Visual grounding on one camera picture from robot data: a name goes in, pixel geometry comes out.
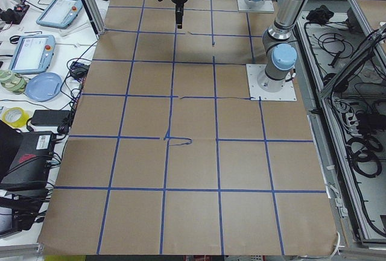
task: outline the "white mounting plate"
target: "white mounting plate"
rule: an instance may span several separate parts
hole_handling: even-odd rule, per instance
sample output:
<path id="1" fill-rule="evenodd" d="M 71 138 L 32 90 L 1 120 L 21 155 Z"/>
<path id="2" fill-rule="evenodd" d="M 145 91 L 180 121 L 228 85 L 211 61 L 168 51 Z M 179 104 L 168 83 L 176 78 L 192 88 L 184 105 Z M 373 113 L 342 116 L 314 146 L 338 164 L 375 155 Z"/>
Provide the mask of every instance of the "white mounting plate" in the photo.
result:
<path id="1" fill-rule="evenodd" d="M 260 87 L 258 84 L 258 75 L 265 67 L 265 64 L 247 64 L 249 95 L 251 99 L 261 99 L 263 101 L 297 101 L 292 81 L 286 82 L 283 89 L 275 93 L 267 92 Z"/>
<path id="2" fill-rule="evenodd" d="M 237 0 L 237 5 L 239 7 L 239 12 L 255 12 L 263 14 L 273 14 L 275 9 L 272 4 L 272 0 L 265 0 L 264 5 L 259 8 L 250 8 L 245 3 L 245 0 Z"/>

